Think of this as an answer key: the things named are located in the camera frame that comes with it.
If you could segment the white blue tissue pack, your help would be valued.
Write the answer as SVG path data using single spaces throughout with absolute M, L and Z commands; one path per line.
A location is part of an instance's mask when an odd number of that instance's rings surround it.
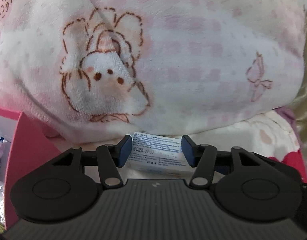
M 140 132 L 132 136 L 132 151 L 127 164 L 134 170 L 174 176 L 194 171 L 182 152 L 180 139 Z

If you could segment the pink cardboard box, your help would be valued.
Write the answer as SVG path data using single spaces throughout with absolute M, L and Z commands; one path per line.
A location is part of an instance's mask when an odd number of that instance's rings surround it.
M 60 154 L 60 151 L 23 112 L 0 108 L 0 137 L 6 148 L 0 159 L 0 181 L 4 183 L 4 208 L 7 229 L 18 220 L 11 204 L 10 191 L 17 180 Z

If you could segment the pink checked pillow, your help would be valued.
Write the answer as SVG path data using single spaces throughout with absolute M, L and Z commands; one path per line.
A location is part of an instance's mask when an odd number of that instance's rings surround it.
M 288 105 L 303 0 L 0 0 L 0 107 L 53 137 L 183 135 Z

